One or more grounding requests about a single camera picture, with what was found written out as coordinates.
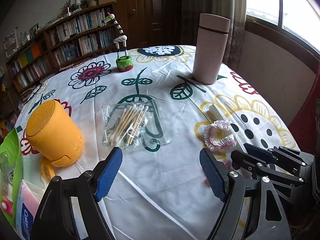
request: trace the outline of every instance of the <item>curtain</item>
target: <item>curtain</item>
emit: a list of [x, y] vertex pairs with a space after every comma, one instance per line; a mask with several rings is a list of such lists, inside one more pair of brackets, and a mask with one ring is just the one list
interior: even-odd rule
[[244, 39], [246, 0], [182, 0], [181, 44], [196, 45], [200, 13], [215, 14], [231, 20], [222, 62], [236, 71]]

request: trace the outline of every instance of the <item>wooden giraffe toy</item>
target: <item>wooden giraffe toy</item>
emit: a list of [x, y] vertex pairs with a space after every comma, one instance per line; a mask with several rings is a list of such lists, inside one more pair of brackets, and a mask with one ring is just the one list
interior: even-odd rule
[[[127, 36], [124, 35], [124, 32], [120, 26], [120, 24], [116, 21], [115, 15], [108, 13], [108, 16], [103, 19], [104, 23], [107, 23], [108, 21], [113, 21], [113, 23], [116, 25], [117, 29], [119, 30], [120, 36], [113, 40], [113, 42], [117, 46], [117, 55], [118, 58], [116, 60], [117, 68], [119, 72], [126, 72], [133, 68], [132, 58], [128, 55], [127, 51]], [[124, 56], [120, 56], [120, 46], [119, 42], [123, 42], [123, 48], [124, 48]]]

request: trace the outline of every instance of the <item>yellow speaker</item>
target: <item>yellow speaker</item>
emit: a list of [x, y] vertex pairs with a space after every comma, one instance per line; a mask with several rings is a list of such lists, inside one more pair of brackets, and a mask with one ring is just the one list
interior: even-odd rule
[[29, 117], [26, 136], [31, 146], [55, 167], [73, 164], [81, 155], [83, 135], [61, 104], [49, 100]]

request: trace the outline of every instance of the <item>window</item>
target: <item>window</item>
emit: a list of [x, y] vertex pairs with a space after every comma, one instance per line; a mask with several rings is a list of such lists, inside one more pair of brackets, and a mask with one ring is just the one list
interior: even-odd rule
[[320, 53], [320, 18], [307, 0], [247, 0], [247, 15], [290, 32]]

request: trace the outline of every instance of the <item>black dot print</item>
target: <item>black dot print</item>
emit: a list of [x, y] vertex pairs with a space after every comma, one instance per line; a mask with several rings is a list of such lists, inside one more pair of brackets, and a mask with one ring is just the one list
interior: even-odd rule
[[248, 137], [248, 139], [253, 139], [253, 133], [249, 129], [245, 129], [244, 134]]
[[258, 124], [260, 123], [260, 120], [255, 117], [255, 118], [253, 119], [253, 122], [254, 122], [256, 125], [258, 125]]
[[269, 136], [272, 135], [272, 131], [270, 129], [267, 130], [267, 135], [269, 135]]
[[231, 127], [233, 128], [233, 130], [234, 130], [235, 132], [238, 132], [238, 131], [239, 131], [239, 127], [238, 127], [236, 124], [232, 123], [232, 124], [231, 124]]
[[241, 120], [243, 122], [248, 122], [248, 118], [244, 114], [241, 114]]
[[261, 144], [263, 145], [263, 147], [268, 149], [268, 144], [266, 143], [266, 141], [264, 139], [261, 139]]

